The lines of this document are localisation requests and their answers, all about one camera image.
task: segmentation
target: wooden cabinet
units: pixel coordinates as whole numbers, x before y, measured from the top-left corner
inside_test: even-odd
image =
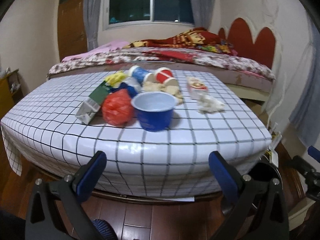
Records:
[[[11,82],[19,82],[17,73],[18,69],[0,79],[0,119],[23,98],[21,87],[13,93],[10,92]]]

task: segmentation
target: window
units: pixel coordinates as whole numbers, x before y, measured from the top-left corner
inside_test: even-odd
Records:
[[[194,23],[190,0],[105,0],[104,4],[105,20],[109,26],[152,22]]]

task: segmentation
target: screw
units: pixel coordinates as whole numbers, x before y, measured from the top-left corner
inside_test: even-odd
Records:
[[[242,176],[242,179],[244,179],[244,181],[250,181],[251,180],[251,176],[249,174],[244,174]]]
[[[279,179],[273,178],[273,179],[272,179],[272,183],[273,183],[274,185],[279,185],[279,184],[280,184],[280,181],[279,181]]]
[[[72,179],[73,179],[73,176],[70,175],[70,174],[68,174],[68,175],[66,175],[66,176],[64,177],[64,181],[66,181],[66,182],[69,182],[69,181],[71,181]]]
[[[42,179],[36,179],[36,185],[40,185],[42,183]]]

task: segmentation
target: red heart-shaped headboard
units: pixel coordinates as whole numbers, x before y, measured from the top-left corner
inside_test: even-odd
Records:
[[[219,36],[226,39],[223,28],[219,30]],[[253,44],[248,24],[244,19],[238,18],[232,23],[227,40],[233,44],[239,57],[250,58],[270,69],[272,68],[276,38],[268,27],[260,31],[256,42]]]

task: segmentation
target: crumpled tissue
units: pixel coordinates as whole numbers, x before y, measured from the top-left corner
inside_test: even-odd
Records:
[[[224,110],[224,103],[206,94],[201,94],[198,99],[198,110],[201,114],[220,112]]]

